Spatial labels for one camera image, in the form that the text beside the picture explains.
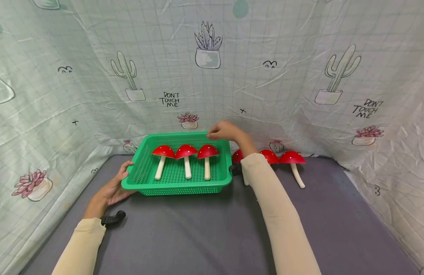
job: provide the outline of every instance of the hand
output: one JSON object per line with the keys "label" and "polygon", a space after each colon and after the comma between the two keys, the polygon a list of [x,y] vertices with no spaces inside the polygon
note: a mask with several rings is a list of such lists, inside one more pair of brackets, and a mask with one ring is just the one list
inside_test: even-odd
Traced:
{"label": "hand", "polygon": [[207,132],[206,136],[210,140],[226,139],[236,142],[241,149],[243,157],[258,153],[250,136],[228,121],[220,121],[215,124]]}
{"label": "hand", "polygon": [[123,163],[115,177],[93,196],[86,208],[85,214],[83,215],[84,219],[101,219],[108,206],[124,200],[136,192],[135,190],[125,190],[120,184],[122,179],[128,176],[128,172],[126,172],[128,166],[133,164],[134,163],[130,160]]}
{"label": "hand", "polygon": [[226,139],[237,142],[247,134],[229,121],[220,121],[207,132],[206,136],[210,140]]}

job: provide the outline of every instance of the green plastic basket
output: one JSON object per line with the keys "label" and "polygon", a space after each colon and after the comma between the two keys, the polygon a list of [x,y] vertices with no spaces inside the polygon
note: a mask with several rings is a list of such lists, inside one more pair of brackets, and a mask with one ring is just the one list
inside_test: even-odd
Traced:
{"label": "green plastic basket", "polygon": [[[204,180],[204,159],[189,157],[192,178],[187,180],[183,159],[166,158],[160,180],[155,180],[160,156],[152,151],[160,145],[168,145],[174,152],[183,144],[199,150],[204,144],[215,146],[220,154],[210,158],[211,180]],[[219,193],[232,181],[229,167],[232,165],[230,144],[227,140],[211,141],[206,132],[148,135],[132,159],[134,165],[127,168],[129,175],[122,180],[122,187],[137,190],[145,196]]]}

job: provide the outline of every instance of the grid pattern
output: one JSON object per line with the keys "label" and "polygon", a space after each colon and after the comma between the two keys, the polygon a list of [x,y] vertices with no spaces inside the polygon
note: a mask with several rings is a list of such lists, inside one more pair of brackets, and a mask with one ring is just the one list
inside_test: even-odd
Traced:
{"label": "grid pattern", "polygon": [[[16,94],[0,105],[0,274],[22,268],[90,171],[124,153],[123,139],[139,145],[148,134],[191,131],[177,119],[185,112],[200,118],[196,130],[229,119],[259,148],[281,139],[289,149],[334,157],[424,266],[424,246],[413,239],[424,243],[424,184],[398,172],[409,167],[403,171],[424,182],[424,0],[247,0],[240,19],[235,0],[59,2],[60,10],[45,10],[32,0],[0,0],[0,78]],[[216,70],[195,63],[202,21],[223,36]],[[362,60],[341,80],[339,101],[316,104],[331,81],[327,61],[336,55],[337,66],[352,44]],[[145,101],[131,102],[127,81],[113,73],[118,51],[134,62]],[[264,67],[267,60],[277,66]],[[162,104],[165,93],[178,94],[178,107]],[[366,99],[383,104],[357,118],[354,105]],[[384,136],[368,147],[351,144],[369,125]],[[19,177],[37,169],[53,182],[48,195],[35,203],[11,196]],[[410,209],[396,220],[417,221],[407,230],[388,209]]]}

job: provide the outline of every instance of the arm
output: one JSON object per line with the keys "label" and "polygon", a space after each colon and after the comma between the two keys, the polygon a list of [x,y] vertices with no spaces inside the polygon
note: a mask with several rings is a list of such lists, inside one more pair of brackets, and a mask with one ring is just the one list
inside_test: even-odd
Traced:
{"label": "arm", "polygon": [[278,177],[247,133],[228,121],[215,124],[211,140],[235,141],[245,157],[241,161],[244,183],[252,186],[267,226],[278,275],[320,275],[301,219]]}
{"label": "arm", "polygon": [[113,205],[135,191],[126,191],[120,185],[128,176],[126,168],[133,162],[125,162],[116,176],[103,186],[90,200],[82,220],[78,223],[70,241],[62,252],[52,275],[92,275],[97,252],[105,235],[101,218],[108,206]]}
{"label": "arm", "polygon": [[62,252],[52,275],[92,275],[105,230],[99,218],[82,219]]}

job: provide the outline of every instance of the beige sleeve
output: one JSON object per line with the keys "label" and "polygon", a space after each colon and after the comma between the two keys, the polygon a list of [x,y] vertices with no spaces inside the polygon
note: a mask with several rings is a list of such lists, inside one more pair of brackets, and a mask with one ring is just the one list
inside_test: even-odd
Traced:
{"label": "beige sleeve", "polygon": [[250,154],[241,164],[261,207],[278,275],[320,275],[296,208],[264,156]]}
{"label": "beige sleeve", "polygon": [[75,228],[52,275],[93,275],[106,228],[98,218],[83,219]]}

